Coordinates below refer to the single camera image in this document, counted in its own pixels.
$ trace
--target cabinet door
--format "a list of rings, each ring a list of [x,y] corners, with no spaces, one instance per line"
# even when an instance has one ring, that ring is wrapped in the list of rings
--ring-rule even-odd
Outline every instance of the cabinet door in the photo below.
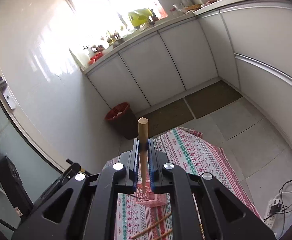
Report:
[[[234,52],[292,76],[292,8],[279,7],[289,7],[286,3],[245,6],[222,13]]]
[[[239,88],[234,52],[221,15],[200,18],[199,22],[214,56],[218,75]]]
[[[259,105],[292,144],[292,85],[253,64],[236,59],[241,91]]]
[[[136,81],[118,55],[99,66],[88,78],[112,108],[122,102],[128,102],[134,113],[150,107]]]
[[[152,106],[185,91],[158,34],[132,44],[120,55]]]
[[[160,33],[186,89],[217,77],[216,66],[197,20]]]

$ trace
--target round metal bolt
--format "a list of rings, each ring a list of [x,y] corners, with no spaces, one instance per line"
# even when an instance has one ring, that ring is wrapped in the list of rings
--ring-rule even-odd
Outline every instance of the round metal bolt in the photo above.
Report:
[[[78,173],[75,176],[75,180],[77,180],[77,181],[81,181],[81,180],[83,180],[85,178],[86,178],[86,175],[84,173]]]
[[[113,165],[113,169],[114,169],[114,170],[119,171],[119,170],[121,170],[122,168],[124,168],[124,164],[123,164],[123,163],[115,163],[115,164]]]
[[[172,163],[165,163],[164,164],[164,168],[167,169],[167,170],[171,170],[174,168],[174,164]]]
[[[211,180],[213,178],[212,174],[205,172],[202,174],[203,179]]]

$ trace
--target white label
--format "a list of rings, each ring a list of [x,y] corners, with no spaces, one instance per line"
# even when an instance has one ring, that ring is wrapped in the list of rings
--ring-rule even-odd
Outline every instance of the white label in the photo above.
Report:
[[[19,208],[18,207],[15,207],[15,211],[16,211],[16,213],[18,214],[18,216],[22,216],[23,214],[22,214],[22,212],[19,210]]]

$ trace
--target red and white tablecloth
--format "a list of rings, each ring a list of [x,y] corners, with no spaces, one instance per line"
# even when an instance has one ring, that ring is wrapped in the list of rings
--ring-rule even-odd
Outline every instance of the red and white tablecloth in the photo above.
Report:
[[[222,148],[215,147],[203,140],[202,133],[187,128],[177,127],[154,139],[156,150],[167,153],[168,159],[188,173],[199,175],[210,172],[237,196],[256,216],[260,217],[247,194],[241,187],[234,170],[226,159]],[[108,161],[106,166],[118,162],[119,156]],[[134,197],[119,194],[115,240],[128,240],[148,228],[156,221],[171,212],[170,198],[167,194],[167,205],[148,208],[134,204]],[[148,233],[136,240],[153,240],[172,228],[171,216]],[[163,237],[172,240],[173,234]]]

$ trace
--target pink plastic crate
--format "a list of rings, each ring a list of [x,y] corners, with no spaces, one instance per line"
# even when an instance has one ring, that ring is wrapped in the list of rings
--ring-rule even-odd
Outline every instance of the pink plastic crate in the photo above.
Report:
[[[146,181],[145,192],[141,183],[137,184],[135,196],[135,204],[144,205],[146,207],[158,207],[167,205],[166,194],[154,194],[150,188],[150,181]]]

